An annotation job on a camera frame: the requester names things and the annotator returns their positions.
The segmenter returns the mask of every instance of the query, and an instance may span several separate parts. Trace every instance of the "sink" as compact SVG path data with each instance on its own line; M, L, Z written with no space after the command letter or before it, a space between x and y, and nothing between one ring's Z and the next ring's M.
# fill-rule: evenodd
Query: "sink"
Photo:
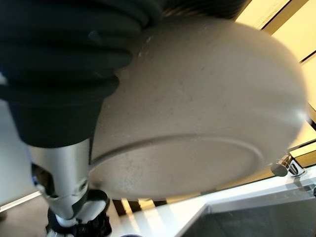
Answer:
M206 206L181 236L315 237L316 198L219 213Z

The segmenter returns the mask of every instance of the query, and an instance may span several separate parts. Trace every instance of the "stainless steel sink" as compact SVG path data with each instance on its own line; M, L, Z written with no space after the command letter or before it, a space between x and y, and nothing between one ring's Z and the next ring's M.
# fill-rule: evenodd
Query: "stainless steel sink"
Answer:
M290 186L283 192L207 205L181 236L315 237L315 185Z

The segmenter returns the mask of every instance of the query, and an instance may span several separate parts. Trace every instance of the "silver metal arm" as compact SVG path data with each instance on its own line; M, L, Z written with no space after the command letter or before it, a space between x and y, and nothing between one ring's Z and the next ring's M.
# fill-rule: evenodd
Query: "silver metal arm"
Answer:
M51 210L71 219L85 203L89 173L89 139L60 148L28 146L33 183Z

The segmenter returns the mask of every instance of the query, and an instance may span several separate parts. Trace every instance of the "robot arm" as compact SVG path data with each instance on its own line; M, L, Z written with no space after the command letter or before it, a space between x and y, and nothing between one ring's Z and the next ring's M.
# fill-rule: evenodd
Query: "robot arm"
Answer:
M108 198L88 187L94 129L119 85L114 70L131 60L126 42L160 20L163 2L0 1L0 99L28 148L55 233L91 236L107 226Z

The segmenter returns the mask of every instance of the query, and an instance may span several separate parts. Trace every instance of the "faucet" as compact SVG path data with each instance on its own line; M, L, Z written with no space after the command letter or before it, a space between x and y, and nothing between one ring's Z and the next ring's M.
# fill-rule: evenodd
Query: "faucet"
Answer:
M288 172L291 173L291 177L302 176L306 173L305 169L297 162L297 160L291 155L284 155L276 163L271 166L271 172L275 176L286 176Z

